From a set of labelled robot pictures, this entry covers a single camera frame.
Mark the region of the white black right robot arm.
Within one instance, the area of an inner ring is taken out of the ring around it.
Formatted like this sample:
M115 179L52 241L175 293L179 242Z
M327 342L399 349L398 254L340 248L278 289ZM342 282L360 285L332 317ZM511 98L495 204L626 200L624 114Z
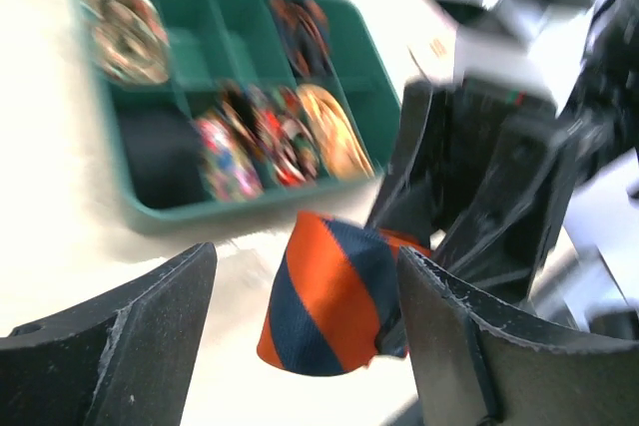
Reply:
M547 321L638 336L638 0L420 0L371 227Z

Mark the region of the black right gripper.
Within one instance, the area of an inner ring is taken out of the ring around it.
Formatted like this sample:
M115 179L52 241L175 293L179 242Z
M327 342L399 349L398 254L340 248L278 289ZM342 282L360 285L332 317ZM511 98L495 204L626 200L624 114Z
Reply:
M444 89L411 81L366 224L429 246L449 157L444 198L460 214L433 261L486 291L526 291L558 238L577 154L614 155L614 105L604 85L578 82L559 111L535 94L475 77Z

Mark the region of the orange navy striped tie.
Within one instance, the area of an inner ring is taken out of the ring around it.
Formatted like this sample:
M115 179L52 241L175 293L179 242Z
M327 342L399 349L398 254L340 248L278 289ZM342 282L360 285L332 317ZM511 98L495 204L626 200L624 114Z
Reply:
M277 271L257 345L265 363L305 376L336 376L378 355L403 358L396 260L427 246L390 230L301 212Z

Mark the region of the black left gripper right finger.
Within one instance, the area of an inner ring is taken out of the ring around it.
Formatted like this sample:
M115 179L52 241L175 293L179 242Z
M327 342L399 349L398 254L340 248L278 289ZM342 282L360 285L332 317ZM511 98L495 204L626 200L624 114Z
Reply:
M637 424L637 342L540 319L411 248L397 279L426 424Z

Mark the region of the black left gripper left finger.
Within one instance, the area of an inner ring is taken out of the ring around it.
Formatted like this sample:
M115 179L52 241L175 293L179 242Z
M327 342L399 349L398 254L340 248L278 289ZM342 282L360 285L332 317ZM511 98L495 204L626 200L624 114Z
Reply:
M148 273L1 340L1 422L178 425L217 254L196 244Z

